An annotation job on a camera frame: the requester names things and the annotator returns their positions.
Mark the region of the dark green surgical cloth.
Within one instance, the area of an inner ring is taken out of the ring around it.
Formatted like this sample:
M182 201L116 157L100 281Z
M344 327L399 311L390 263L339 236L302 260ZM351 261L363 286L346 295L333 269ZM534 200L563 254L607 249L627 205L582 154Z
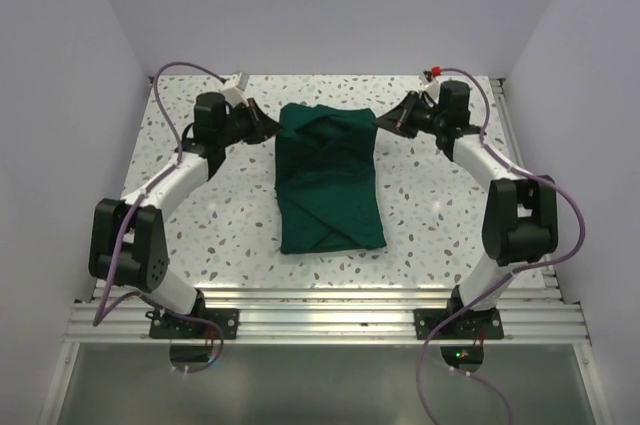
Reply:
M286 255L386 246L376 196L377 128L368 109L285 105L275 192Z

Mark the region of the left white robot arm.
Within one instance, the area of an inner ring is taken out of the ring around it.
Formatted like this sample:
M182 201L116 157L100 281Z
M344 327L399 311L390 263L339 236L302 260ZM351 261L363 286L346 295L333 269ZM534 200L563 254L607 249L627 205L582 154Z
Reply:
M170 269L165 223L219 171L228 147L262 144L282 129L239 91L197 96L192 122L174 135L176 149L168 164L137 190L95 207L88 269L104 283L96 324L118 304L110 297L112 289L126 287L130 295L172 313L173 326L185 337L205 331L208 314L199 290Z

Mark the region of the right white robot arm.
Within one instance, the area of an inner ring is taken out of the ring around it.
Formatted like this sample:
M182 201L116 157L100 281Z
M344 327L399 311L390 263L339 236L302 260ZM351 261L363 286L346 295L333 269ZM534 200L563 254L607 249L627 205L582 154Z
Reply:
M558 244L555 190L537 177L518 175L513 162L487 148L485 132L471 123L470 95L471 88L461 81L430 84L409 92L375 120L378 128L400 137L434 136L438 150L486 192L484 252L454 288L445 314L447 329L461 338L480 327L479 312L496 307L518 266L538 262Z

